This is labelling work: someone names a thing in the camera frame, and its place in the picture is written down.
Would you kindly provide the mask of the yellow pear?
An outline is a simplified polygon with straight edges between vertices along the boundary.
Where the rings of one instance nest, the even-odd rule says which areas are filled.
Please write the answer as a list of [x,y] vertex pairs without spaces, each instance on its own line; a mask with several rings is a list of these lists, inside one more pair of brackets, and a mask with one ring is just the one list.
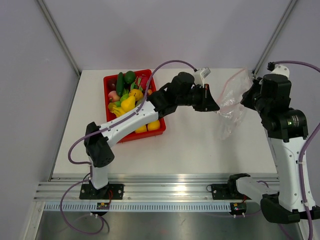
[[129,96],[121,102],[121,108],[127,113],[136,107],[136,99],[134,96]]

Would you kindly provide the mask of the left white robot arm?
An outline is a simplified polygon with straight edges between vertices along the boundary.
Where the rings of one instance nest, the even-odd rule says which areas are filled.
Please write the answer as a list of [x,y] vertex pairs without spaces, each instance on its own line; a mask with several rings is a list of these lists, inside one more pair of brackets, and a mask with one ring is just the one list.
[[115,158],[112,147],[139,127],[174,113],[179,106],[191,106],[197,112],[220,110],[207,83],[196,84],[192,74],[180,72],[124,115],[100,126],[95,122],[87,125],[84,146],[92,164],[89,182],[95,198],[103,199],[108,194],[107,165]]

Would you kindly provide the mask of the clear zip top bag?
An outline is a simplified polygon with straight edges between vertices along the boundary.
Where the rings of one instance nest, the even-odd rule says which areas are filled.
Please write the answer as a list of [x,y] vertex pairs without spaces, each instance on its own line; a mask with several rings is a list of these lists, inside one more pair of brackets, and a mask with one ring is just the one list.
[[218,114],[218,135],[225,140],[243,122],[247,110],[241,105],[242,95],[250,89],[253,82],[247,68],[242,68],[224,84],[216,103],[220,107]]

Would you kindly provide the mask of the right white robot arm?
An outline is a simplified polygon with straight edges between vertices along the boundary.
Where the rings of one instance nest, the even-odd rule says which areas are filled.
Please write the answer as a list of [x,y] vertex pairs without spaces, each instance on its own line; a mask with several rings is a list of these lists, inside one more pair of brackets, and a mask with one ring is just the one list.
[[290,107],[291,86],[286,75],[269,73],[254,79],[240,102],[257,111],[267,131],[275,155],[279,191],[257,183],[247,173],[231,175],[226,189],[232,198],[245,195],[258,203],[264,218],[276,224],[320,218],[307,178],[299,173],[299,169],[307,171],[302,147],[307,141],[308,126],[304,113]]

